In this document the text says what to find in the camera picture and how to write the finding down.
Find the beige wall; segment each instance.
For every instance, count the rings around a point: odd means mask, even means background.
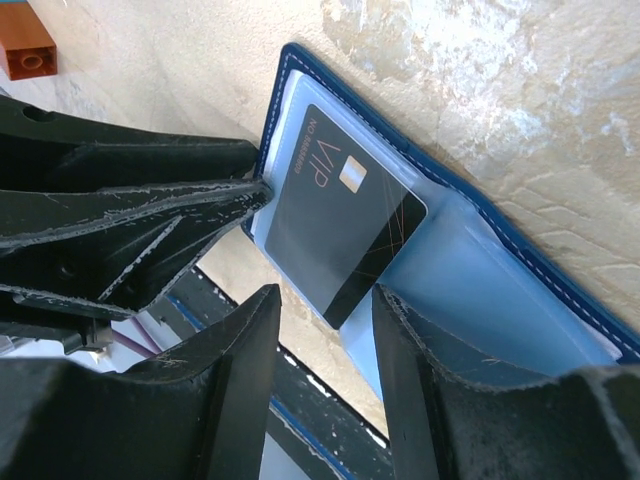
[[[279,50],[306,44],[640,328],[636,1],[30,3],[62,73],[0,86],[141,128],[257,142]]]

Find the orange block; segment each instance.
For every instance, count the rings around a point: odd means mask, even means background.
[[[11,80],[58,73],[56,44],[26,1],[0,0],[0,65]]]

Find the black card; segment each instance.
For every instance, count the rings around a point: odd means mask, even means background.
[[[339,328],[426,216],[426,208],[310,105],[265,250]]]

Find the leather wallet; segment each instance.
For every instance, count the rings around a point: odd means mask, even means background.
[[[452,362],[500,361],[532,380],[640,360],[633,330],[300,45],[282,50],[255,175],[274,200],[245,231],[380,397],[375,283]]]

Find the gold chip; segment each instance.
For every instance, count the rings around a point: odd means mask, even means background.
[[[353,193],[358,193],[360,185],[362,185],[362,181],[366,175],[367,169],[364,168],[355,158],[349,155],[349,158],[347,158],[347,161],[342,168],[342,172],[340,172],[340,181]]]

